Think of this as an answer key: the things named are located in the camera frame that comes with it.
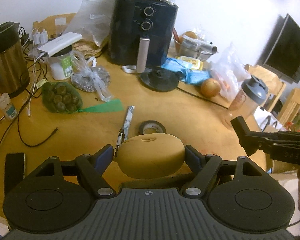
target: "white power bank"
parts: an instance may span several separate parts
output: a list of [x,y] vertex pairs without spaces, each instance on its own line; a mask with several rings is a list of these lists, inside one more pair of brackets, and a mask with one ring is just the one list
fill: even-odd
[[51,57],[81,39],[82,35],[79,33],[66,33],[42,45],[38,48],[38,51],[47,54],[47,57]]

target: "smartphone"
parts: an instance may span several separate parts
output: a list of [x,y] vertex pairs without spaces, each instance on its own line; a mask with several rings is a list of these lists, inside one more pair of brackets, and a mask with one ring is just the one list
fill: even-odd
[[6,195],[25,178],[26,156],[24,153],[9,153],[4,165],[4,194]]

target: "air fryer handle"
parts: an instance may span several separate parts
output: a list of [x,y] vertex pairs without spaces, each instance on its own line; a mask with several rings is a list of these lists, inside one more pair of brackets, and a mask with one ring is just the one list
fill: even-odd
[[138,59],[137,59],[138,73],[142,73],[146,69],[149,45],[150,45],[149,38],[140,38],[139,52],[138,52]]

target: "onion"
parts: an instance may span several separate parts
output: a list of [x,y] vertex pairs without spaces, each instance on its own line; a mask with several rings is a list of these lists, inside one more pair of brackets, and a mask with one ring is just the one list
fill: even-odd
[[209,78],[202,82],[200,90],[205,97],[212,98],[220,93],[221,86],[217,80]]

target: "tv screen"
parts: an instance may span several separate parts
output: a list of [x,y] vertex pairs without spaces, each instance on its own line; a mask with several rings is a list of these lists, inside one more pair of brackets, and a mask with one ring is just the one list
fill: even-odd
[[300,27],[289,14],[265,64],[300,81]]

